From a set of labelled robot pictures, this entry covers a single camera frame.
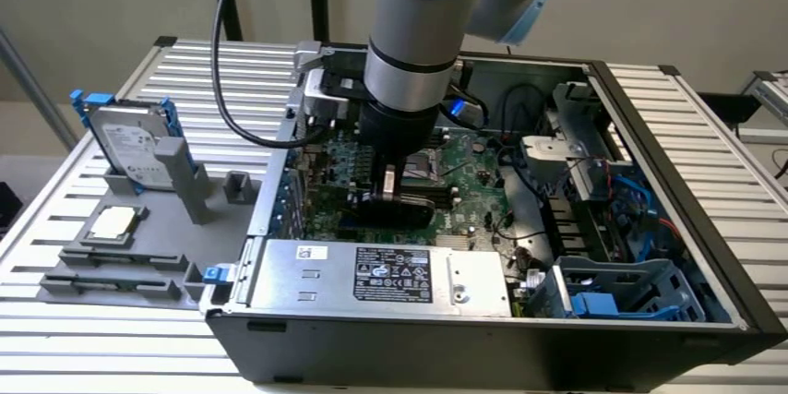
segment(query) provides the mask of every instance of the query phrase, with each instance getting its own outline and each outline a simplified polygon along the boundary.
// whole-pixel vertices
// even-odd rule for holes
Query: power supply label
[[[355,248],[353,296],[367,302],[430,304],[429,251]]]

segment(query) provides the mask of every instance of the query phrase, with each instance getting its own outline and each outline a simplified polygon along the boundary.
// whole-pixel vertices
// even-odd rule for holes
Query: robotic arm
[[[386,162],[425,144],[465,33],[518,44],[545,0],[377,0],[363,85],[361,140]]]

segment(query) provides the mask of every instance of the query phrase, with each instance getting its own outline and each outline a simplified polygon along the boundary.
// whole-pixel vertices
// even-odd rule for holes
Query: slotted metal surface
[[[279,45],[233,43],[222,47],[227,104],[249,107],[235,108],[234,115],[238,120],[255,123],[261,136],[273,134],[267,129],[275,127],[275,116],[281,115],[287,89],[293,86],[291,52],[291,46]],[[661,90],[669,93],[666,101],[677,101],[673,81],[665,79],[655,67],[611,68],[633,95],[658,101],[659,96],[653,92]],[[218,121],[209,78],[206,43],[179,41],[173,48],[149,54],[119,95],[145,100],[159,100],[169,95],[178,107],[194,157],[207,162],[210,174],[222,175],[227,169],[239,169],[265,180],[266,151],[235,137]],[[649,127],[661,142],[673,144],[670,152],[713,152],[714,158],[730,159],[717,156],[725,150],[715,142],[726,144],[709,126],[649,122]],[[683,149],[686,138],[707,143],[698,144],[698,149]],[[713,149],[703,151],[705,146]],[[85,137],[0,243],[0,392],[335,392],[331,387],[254,387],[237,375],[197,312],[34,302],[39,274],[57,263],[59,248],[75,236],[105,192],[99,179],[105,166],[94,143]],[[757,186],[759,181],[739,165],[681,162],[677,168],[698,191],[735,193],[741,184],[761,189],[758,198],[763,195]],[[788,316],[788,266],[781,265],[788,263],[788,249],[775,225],[785,214],[783,208],[773,199],[769,202],[746,196],[706,197],[701,201],[722,227],[719,230],[730,231],[731,251],[745,263],[773,309]],[[762,224],[757,238],[741,236],[737,231],[739,223],[750,220]],[[783,343],[737,366],[702,366],[654,392],[782,393],[788,385],[786,354]],[[426,390],[350,388],[349,391]]]

